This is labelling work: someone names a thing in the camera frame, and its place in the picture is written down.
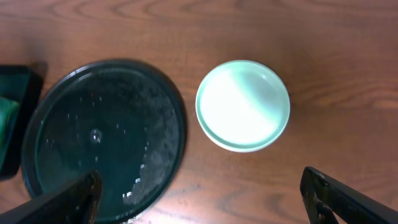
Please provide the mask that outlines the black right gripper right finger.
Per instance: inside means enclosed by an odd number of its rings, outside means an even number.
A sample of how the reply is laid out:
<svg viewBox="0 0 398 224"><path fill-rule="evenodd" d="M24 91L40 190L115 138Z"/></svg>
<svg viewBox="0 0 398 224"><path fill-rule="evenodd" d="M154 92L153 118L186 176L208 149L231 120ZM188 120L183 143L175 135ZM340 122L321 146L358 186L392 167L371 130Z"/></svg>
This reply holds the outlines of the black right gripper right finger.
<svg viewBox="0 0 398 224"><path fill-rule="evenodd" d="M397 223L397 211L363 195L313 167L303 170L300 192L311 224Z"/></svg>

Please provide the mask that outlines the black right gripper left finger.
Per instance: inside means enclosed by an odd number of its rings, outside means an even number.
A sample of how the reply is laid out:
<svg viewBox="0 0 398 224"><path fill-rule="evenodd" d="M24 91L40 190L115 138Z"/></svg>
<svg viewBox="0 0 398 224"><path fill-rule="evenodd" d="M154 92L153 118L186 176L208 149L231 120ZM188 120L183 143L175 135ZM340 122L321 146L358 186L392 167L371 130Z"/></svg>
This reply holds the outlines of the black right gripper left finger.
<svg viewBox="0 0 398 224"><path fill-rule="evenodd" d="M60 188L42 194L1 214L1 223L93 224L101 198L102 183L93 170L69 180Z"/></svg>

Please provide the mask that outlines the green scouring sponge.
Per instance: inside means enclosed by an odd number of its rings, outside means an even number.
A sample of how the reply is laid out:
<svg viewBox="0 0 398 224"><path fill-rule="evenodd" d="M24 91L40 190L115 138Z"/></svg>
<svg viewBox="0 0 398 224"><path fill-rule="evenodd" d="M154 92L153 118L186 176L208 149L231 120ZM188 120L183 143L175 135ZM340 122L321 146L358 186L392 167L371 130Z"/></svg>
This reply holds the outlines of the green scouring sponge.
<svg viewBox="0 0 398 224"><path fill-rule="evenodd" d="M7 144L12 135L14 120L19 108L18 102L1 97L1 147Z"/></svg>

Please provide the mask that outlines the mint green plate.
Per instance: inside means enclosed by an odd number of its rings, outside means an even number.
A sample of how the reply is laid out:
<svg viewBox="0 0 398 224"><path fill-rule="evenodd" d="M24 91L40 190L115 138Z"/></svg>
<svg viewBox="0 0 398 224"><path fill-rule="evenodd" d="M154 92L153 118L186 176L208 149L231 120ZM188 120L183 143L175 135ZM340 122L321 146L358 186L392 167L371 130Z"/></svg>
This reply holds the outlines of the mint green plate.
<svg viewBox="0 0 398 224"><path fill-rule="evenodd" d="M290 98L282 79L269 67L233 60L212 69L195 98L197 120L218 146L233 152L255 152L284 132Z"/></svg>

